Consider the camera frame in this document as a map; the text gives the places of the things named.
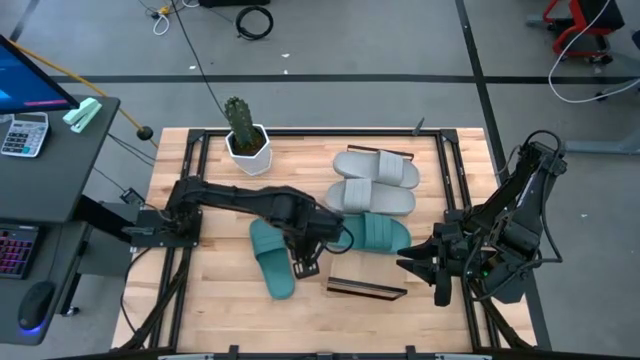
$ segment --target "white hexagonal pot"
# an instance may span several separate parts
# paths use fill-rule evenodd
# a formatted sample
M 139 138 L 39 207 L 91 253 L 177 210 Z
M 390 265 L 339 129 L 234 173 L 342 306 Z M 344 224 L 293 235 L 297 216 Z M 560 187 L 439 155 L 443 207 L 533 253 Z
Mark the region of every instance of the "white hexagonal pot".
M 264 129 L 264 126 L 259 124 L 253 124 L 253 126 L 262 133 L 265 139 L 265 143 L 262 146 L 262 149 L 260 149 L 260 151 L 258 151 L 255 155 L 243 156 L 233 153 L 231 147 L 231 137 L 233 136 L 233 131 L 227 135 L 225 140 L 227 142 L 229 155 L 231 155 L 233 161 L 235 161 L 240 169 L 242 169 L 242 171 L 246 172 L 248 175 L 256 176 L 265 173 L 271 167 L 271 141 L 269 140 L 269 136 L 267 135 L 267 131 Z

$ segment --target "cactus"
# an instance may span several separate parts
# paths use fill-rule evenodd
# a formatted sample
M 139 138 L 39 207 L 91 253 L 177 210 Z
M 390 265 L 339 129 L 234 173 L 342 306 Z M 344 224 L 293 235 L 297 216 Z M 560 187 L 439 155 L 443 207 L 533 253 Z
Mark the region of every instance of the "cactus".
M 224 104 L 224 110 L 235 138 L 235 152 L 242 155 L 254 155 L 264 145 L 264 139 L 253 127 L 249 105 L 234 96 Z

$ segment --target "calculator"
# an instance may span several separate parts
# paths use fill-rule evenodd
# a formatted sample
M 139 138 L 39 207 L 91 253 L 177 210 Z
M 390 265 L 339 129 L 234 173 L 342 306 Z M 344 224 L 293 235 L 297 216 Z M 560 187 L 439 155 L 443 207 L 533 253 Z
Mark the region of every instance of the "calculator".
M 49 132 L 46 113 L 15 114 L 2 143 L 3 155 L 34 158 Z

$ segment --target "potted cactus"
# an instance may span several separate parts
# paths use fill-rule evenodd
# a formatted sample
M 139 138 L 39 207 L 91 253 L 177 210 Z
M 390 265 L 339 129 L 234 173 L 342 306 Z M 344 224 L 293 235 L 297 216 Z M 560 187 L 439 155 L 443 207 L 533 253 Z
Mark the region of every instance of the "potted cactus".
M 262 125 L 253 124 L 249 105 L 237 97 L 227 100 L 225 115 L 231 132 L 225 138 L 235 163 L 247 174 L 256 176 L 271 167 L 271 142 Z

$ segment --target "yellow cable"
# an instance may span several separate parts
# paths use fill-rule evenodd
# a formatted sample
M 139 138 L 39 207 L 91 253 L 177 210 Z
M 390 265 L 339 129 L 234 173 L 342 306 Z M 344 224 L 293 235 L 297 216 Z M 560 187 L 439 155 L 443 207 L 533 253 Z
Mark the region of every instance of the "yellow cable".
M 51 61 L 49 61 L 49 60 L 47 60 L 47 59 L 43 58 L 42 56 L 40 56 L 40 55 L 38 55 L 38 54 L 33 53 L 32 51 L 30 51 L 30 50 L 28 50 L 28 49 L 25 49 L 24 47 L 20 46 L 19 44 L 15 43 L 15 42 L 13 42 L 13 41 L 11 41 L 11 40 L 9 40 L 9 42 L 10 42 L 13 46 L 17 47 L 17 48 L 18 48 L 20 51 L 22 51 L 23 53 L 25 53 L 25 54 L 27 54 L 27 55 L 31 56 L 32 58 L 34 58 L 34 59 L 36 59 L 36 60 L 40 61 L 40 62 L 41 62 L 41 63 L 43 63 L 43 64 L 45 64 L 45 65 L 47 65 L 47 66 L 49 66 L 49 67 L 51 67 L 51 68 L 53 68 L 53 69 L 55 69 L 55 70 L 57 70 L 57 71 L 60 71 L 61 73 L 63 73 L 63 74 L 65 74 L 65 75 L 67 75 L 67 76 L 69 76 L 69 77 L 71 77 L 71 78 L 73 78 L 73 79 L 75 79 L 75 80 L 77 80 L 77 81 L 79 81 L 79 82 L 81 82 L 81 83 L 85 84 L 86 86 L 90 87 L 93 91 L 97 92 L 97 93 L 98 93 L 98 94 L 100 94 L 101 96 L 105 96 L 105 97 L 106 97 L 106 96 L 109 96 L 109 95 L 107 95 L 104 91 L 100 90 L 98 87 L 96 87 L 95 85 L 93 85 L 93 84 L 92 84 L 92 83 L 90 83 L 89 81 L 87 81 L 87 80 L 83 79 L 81 76 L 76 75 L 76 74 L 72 73 L 71 71 L 69 71 L 69 70 L 67 70 L 67 69 L 65 69 L 65 68 L 63 68 L 63 67 L 60 67 L 60 66 L 58 66 L 58 65 L 56 65 L 56 64 L 54 64 L 54 63 L 52 63 Z M 133 124 L 133 126 L 135 126 L 135 127 L 136 127 L 136 129 L 138 129 L 138 130 L 141 130 L 141 129 L 142 129 L 142 125 L 140 125 L 137 121 L 135 121 L 135 120 L 133 119 L 133 117 L 131 117 L 131 115 L 129 115 L 126 111 L 124 111 L 122 108 L 119 108 L 119 109 L 118 109 L 118 111 L 120 111 L 120 113 L 122 113 L 122 115 L 124 115 L 124 117 L 126 117 L 126 118 L 127 118 L 127 120 L 129 120 L 129 121 L 131 122 L 131 124 Z M 155 141 L 153 141 L 153 139 L 149 139 L 149 141 L 151 141 L 151 144 L 153 144 L 153 146 L 155 146 L 155 147 L 156 147 L 156 149 L 158 148 L 158 144 L 156 144 L 156 142 L 155 142 Z

